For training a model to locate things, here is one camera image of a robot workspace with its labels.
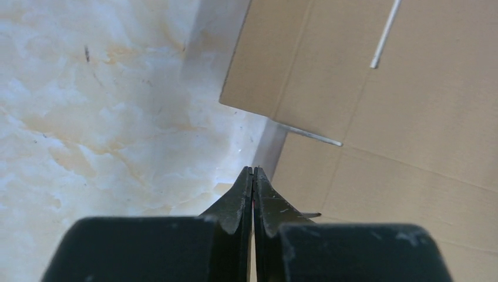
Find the brown cardboard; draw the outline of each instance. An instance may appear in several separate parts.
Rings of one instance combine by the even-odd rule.
[[[275,188],[325,221],[420,224],[456,280],[498,281],[498,6],[253,0],[220,102],[289,135]]]
[[[317,222],[426,228],[456,281],[498,277],[498,193],[345,145],[289,133],[272,185]]]

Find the cardboard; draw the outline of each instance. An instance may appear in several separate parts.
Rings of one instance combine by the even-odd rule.
[[[457,281],[498,280],[498,6],[252,0],[220,102],[340,141],[289,134],[273,178],[335,222],[410,222]]]

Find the marble floor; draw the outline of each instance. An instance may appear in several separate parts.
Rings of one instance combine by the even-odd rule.
[[[38,280],[79,218],[199,214],[278,157],[218,103],[247,5],[1,1],[0,281]]]

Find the floor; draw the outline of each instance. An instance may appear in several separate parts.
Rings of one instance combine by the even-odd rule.
[[[285,134],[218,103],[247,5],[2,1],[1,281],[38,280],[82,217],[197,215],[272,175]]]

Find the dark speck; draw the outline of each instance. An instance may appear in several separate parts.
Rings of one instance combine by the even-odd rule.
[[[88,51],[88,46],[85,45],[85,57],[86,57],[86,62],[90,62],[90,52]]]

